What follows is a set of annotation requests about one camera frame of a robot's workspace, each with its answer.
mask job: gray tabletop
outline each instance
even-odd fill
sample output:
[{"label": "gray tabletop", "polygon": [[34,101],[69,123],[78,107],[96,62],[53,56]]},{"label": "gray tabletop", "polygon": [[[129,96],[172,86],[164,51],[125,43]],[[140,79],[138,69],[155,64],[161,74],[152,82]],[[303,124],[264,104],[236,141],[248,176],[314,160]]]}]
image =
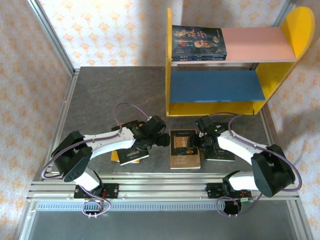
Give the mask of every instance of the gray tabletop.
[{"label": "gray tabletop", "polygon": [[[164,67],[82,67],[61,139],[76,130],[83,135],[110,132],[117,125],[112,111],[120,102],[134,103],[149,116],[159,115],[166,122],[166,132],[170,129],[197,128],[195,121],[199,117],[166,116]],[[145,117],[130,106],[120,106],[117,116],[122,123],[145,121]],[[215,118],[217,122],[228,122],[230,119],[230,116]],[[233,129],[252,141],[268,143],[260,114],[242,116],[233,124]],[[106,153],[91,160],[88,166],[98,173],[230,173],[251,170],[240,158],[236,158],[235,162],[220,162],[204,160],[203,157],[200,169],[170,169],[169,147],[153,147],[149,154],[150,157],[140,163],[120,166],[118,162],[111,162],[111,153]]]}]

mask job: stack of books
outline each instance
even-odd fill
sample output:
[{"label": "stack of books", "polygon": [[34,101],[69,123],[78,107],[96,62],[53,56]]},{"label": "stack of books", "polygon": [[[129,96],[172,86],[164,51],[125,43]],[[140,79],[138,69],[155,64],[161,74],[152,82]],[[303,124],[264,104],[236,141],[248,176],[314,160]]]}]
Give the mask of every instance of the stack of books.
[{"label": "stack of books", "polygon": [[172,62],[223,61],[226,57],[221,28],[172,26]]}]

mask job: book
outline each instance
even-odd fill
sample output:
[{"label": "book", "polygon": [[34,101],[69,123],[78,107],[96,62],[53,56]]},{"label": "book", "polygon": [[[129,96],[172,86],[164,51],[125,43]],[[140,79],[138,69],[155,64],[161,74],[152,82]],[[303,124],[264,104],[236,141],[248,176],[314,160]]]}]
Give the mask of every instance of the book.
[{"label": "book", "polygon": [[213,152],[205,152],[204,159],[210,161],[234,162],[235,155],[230,151],[219,148]]},{"label": "book", "polygon": [[[225,55],[215,55],[214,58],[225,58]],[[171,59],[212,59],[212,56],[173,56]]]},{"label": "book", "polygon": [[[118,162],[118,163],[120,162],[117,151],[112,151],[111,152],[111,162]],[[138,163],[140,163],[140,159],[134,160],[131,163],[138,164]]]},{"label": "book", "polygon": [[200,153],[197,147],[188,147],[188,138],[195,129],[170,130],[170,169],[199,169]]},{"label": "book", "polygon": [[172,59],[215,56],[225,58],[227,49],[221,28],[172,26]]},{"label": "book", "polygon": [[172,62],[191,62],[191,61],[224,61],[225,57],[214,57],[214,58],[178,58],[172,59]]},{"label": "book", "polygon": [[121,166],[149,157],[148,150],[138,150],[135,147],[118,149],[116,152]]},{"label": "book", "polygon": [[[224,129],[228,130],[228,122],[216,122],[215,124],[217,128],[223,127]],[[224,150],[219,146],[216,146],[214,150],[206,150],[204,159],[224,162],[234,162],[236,160],[235,155],[232,152]]]}]

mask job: aluminum frame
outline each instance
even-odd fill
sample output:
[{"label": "aluminum frame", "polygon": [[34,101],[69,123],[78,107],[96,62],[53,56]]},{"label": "aluminum frame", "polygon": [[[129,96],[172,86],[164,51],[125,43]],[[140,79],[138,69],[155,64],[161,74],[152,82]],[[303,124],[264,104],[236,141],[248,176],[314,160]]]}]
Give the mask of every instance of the aluminum frame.
[{"label": "aluminum frame", "polygon": [[[207,183],[221,183],[227,173],[107,173],[99,174],[104,183],[118,183],[117,199],[111,202],[175,202],[208,201]],[[76,185],[61,179],[34,181],[29,189],[30,201],[78,201],[74,199]],[[257,198],[259,191],[252,191]],[[279,192],[274,197],[261,200],[298,200],[297,192]]]},{"label": "aluminum frame", "polygon": [[38,18],[45,34],[47,35],[49,41],[51,42],[54,50],[62,61],[65,69],[68,71],[69,75],[72,76],[75,72],[75,68],[68,57],[62,43],[60,42],[53,26],[51,25],[48,16],[46,15],[41,3],[38,0],[28,0],[35,16]]}]

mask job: white robotic arm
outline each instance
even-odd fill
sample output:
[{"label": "white robotic arm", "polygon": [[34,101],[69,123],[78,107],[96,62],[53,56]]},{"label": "white robotic arm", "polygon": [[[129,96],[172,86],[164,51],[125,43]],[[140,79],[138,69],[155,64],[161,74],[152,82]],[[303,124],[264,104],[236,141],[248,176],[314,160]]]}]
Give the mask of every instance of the white robotic arm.
[{"label": "white robotic arm", "polygon": [[[266,148],[266,145],[255,143],[242,136],[239,136],[243,140],[250,142],[256,146]],[[251,158],[254,154],[260,154],[262,150],[250,147],[237,139],[233,138],[229,131],[224,131],[220,136],[217,137],[218,145],[220,148],[234,153],[238,157],[245,160],[248,164],[252,165]],[[252,171],[242,172],[239,171],[229,178],[230,185],[235,191],[246,190],[258,190],[255,184],[254,173]]]},{"label": "white robotic arm", "polygon": [[255,143],[231,130],[215,123],[209,116],[196,121],[201,132],[200,139],[194,139],[193,144],[205,151],[214,151],[217,148],[227,150],[244,159],[252,166],[250,172],[233,172],[223,178],[223,189],[226,196],[230,192],[240,190],[258,190],[267,197],[283,190],[295,181],[291,167],[281,158],[271,155],[266,149],[285,156],[282,149],[273,144],[266,146]]},{"label": "white robotic arm", "polygon": [[[64,182],[75,182],[90,192],[101,185],[98,175],[87,167],[91,159],[118,149],[145,149],[153,145],[166,147],[170,144],[170,137],[161,132],[165,127],[165,122],[155,115],[147,122],[136,120],[114,127],[112,132],[97,135],[71,132],[53,151],[52,156],[68,147],[71,149],[61,154],[54,164]],[[72,148],[74,143],[83,144]]]}]

